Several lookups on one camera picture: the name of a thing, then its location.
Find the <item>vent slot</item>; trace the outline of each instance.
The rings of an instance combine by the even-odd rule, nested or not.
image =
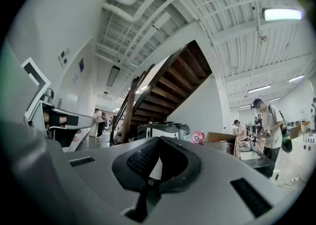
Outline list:
[[[83,158],[79,158],[79,159],[69,160],[70,165],[72,167],[83,165],[83,164],[87,164],[87,163],[91,163],[93,161],[94,161],[94,159],[91,156],[87,156],[87,157],[83,157]]]
[[[245,179],[231,181],[231,184],[256,218],[272,208]]]

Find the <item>wooden staircase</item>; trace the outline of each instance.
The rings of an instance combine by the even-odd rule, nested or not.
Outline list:
[[[190,42],[172,54],[156,73],[133,107],[131,125],[166,121],[211,74],[198,44]]]

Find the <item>fluorescent light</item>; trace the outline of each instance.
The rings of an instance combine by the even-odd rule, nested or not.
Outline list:
[[[281,97],[278,97],[278,98],[276,98],[276,99],[270,100],[270,101],[268,101],[268,102],[276,101],[276,100],[279,100],[279,99],[281,99]]]
[[[266,85],[266,86],[263,86],[263,87],[259,87],[259,88],[256,88],[256,89],[249,90],[248,93],[253,93],[253,92],[256,92],[256,91],[264,90],[264,89],[267,89],[267,88],[270,88],[270,87],[271,87],[271,85]]]
[[[284,19],[302,19],[302,11],[286,8],[263,8],[262,16],[266,21],[284,20]]]
[[[304,75],[300,75],[298,77],[292,78],[289,80],[289,82],[292,82],[292,81],[297,80],[297,79],[302,78],[302,77],[304,77]]]
[[[108,78],[107,86],[112,86],[114,84],[114,81],[117,78],[119,71],[120,71],[119,67],[112,66],[112,69]]]

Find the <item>white ceiling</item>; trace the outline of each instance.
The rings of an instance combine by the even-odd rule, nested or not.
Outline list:
[[[103,24],[96,44],[97,87],[98,94],[106,91],[113,101],[99,98],[98,106],[102,104],[104,109],[116,109],[122,103],[122,89],[130,86],[126,84],[130,75],[151,61],[153,51],[160,44],[193,21],[200,22],[214,46],[231,108],[248,105],[256,97],[263,100],[282,97],[301,82],[289,83],[289,79],[301,74],[309,76],[315,70],[316,41],[305,19],[266,22],[260,17],[259,33],[267,36],[267,40],[261,44],[258,39],[257,7],[260,13],[263,7],[302,9],[297,0],[174,0],[167,2],[168,5],[166,1],[151,2],[134,23],[110,11],[102,11]],[[131,6],[115,0],[106,2],[131,16],[146,4],[145,0],[138,0]],[[161,28],[152,31],[153,24],[163,16],[170,18],[165,19]],[[113,87],[108,88],[106,83],[113,64],[121,71]],[[270,89],[247,93],[249,89],[267,84],[272,85]]]

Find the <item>backpack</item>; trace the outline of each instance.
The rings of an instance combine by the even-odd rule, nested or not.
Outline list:
[[[283,119],[283,124],[280,126],[281,132],[282,132],[282,150],[284,150],[286,153],[290,153],[292,151],[292,140],[290,135],[287,132],[287,126],[286,126],[286,121],[284,119],[283,114],[279,110],[280,115]]]

